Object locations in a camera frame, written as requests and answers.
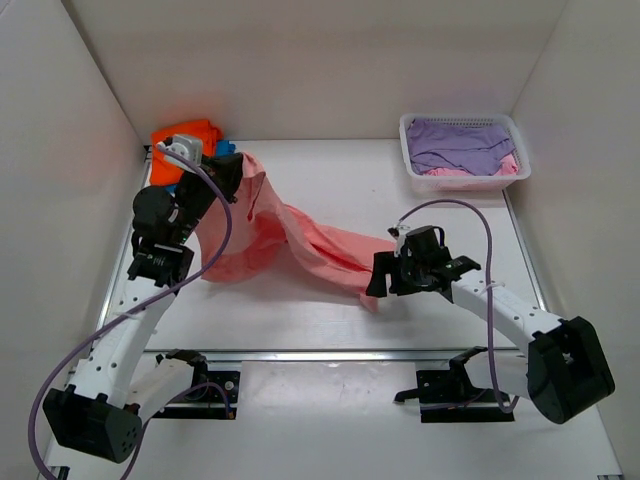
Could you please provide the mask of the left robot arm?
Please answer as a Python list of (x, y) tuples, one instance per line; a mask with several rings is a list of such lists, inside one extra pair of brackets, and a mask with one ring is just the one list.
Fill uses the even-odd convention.
[(120, 464), (167, 404), (206, 392), (209, 373), (195, 351), (175, 350), (139, 381), (133, 375), (162, 316), (195, 279), (185, 242), (211, 206), (222, 207), (222, 242), (229, 242), (230, 206), (242, 177), (242, 154), (205, 157), (184, 162), (173, 192), (147, 186), (136, 194), (122, 311), (91, 340), (68, 385), (39, 402), (60, 446)]

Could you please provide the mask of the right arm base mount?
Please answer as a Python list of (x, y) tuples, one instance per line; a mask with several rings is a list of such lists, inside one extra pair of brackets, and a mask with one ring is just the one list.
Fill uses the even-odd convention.
[(466, 373), (467, 363), (486, 352), (473, 347), (448, 360), (446, 369), (418, 369), (416, 387), (396, 393), (394, 403), (417, 400), (423, 424), (513, 422), (514, 413), (499, 408), (493, 390), (474, 387)]

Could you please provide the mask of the salmon pink t-shirt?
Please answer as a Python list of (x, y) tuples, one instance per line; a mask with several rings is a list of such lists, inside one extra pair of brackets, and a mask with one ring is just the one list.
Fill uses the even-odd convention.
[(237, 283), (266, 271), (287, 247), (305, 271), (359, 297), (376, 313), (378, 300), (365, 294), (374, 254), (394, 243), (315, 222), (284, 203), (263, 165), (245, 154), (242, 179), (230, 206), (232, 230), (224, 252), (202, 278), (212, 283)]

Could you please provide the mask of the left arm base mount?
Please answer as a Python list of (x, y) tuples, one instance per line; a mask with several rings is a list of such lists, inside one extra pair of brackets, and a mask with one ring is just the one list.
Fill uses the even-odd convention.
[(191, 387), (198, 386), (178, 400), (160, 409), (154, 418), (234, 420), (240, 391), (239, 365), (217, 364), (195, 350), (174, 349), (155, 356), (159, 367), (169, 360), (179, 360), (192, 367)]

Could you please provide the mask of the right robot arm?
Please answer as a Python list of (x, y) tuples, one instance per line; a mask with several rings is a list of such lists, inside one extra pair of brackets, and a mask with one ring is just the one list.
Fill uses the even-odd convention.
[(472, 347), (451, 358), (447, 369), (397, 393), (395, 402), (417, 399), (427, 409), (455, 409), (498, 393), (500, 403), (524, 398), (547, 420), (564, 424), (614, 393), (612, 372), (589, 321), (567, 320), (528, 304), (490, 280), (474, 260), (452, 257), (440, 227), (392, 227), (389, 233), (396, 246), (375, 254), (368, 296), (438, 293), (518, 350), (511, 356), (496, 353), (493, 342)]

